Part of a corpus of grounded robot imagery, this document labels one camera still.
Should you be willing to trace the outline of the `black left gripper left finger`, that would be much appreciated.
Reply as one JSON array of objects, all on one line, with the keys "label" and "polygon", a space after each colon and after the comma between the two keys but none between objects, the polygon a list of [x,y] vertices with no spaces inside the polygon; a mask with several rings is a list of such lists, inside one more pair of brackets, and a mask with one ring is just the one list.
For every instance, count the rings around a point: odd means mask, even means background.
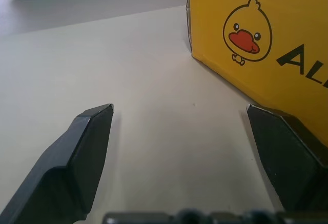
[{"label": "black left gripper left finger", "polygon": [[114,106],[76,116],[39,157],[0,224],[74,224],[90,213],[103,172]]}]

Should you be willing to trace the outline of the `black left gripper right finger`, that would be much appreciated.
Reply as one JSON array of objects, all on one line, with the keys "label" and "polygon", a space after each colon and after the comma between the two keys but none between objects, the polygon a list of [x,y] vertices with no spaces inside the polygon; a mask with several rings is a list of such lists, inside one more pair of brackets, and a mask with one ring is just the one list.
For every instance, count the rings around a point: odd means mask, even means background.
[{"label": "black left gripper right finger", "polygon": [[248,105],[261,164],[287,211],[328,211],[328,147],[296,117]]}]

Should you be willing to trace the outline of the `yellow duck cardboard box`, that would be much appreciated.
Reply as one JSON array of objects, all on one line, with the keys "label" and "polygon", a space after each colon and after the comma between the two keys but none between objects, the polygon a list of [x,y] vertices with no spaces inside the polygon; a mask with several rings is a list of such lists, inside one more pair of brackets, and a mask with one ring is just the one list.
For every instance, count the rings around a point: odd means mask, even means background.
[{"label": "yellow duck cardboard box", "polygon": [[328,147],[328,0],[187,0],[192,56]]}]

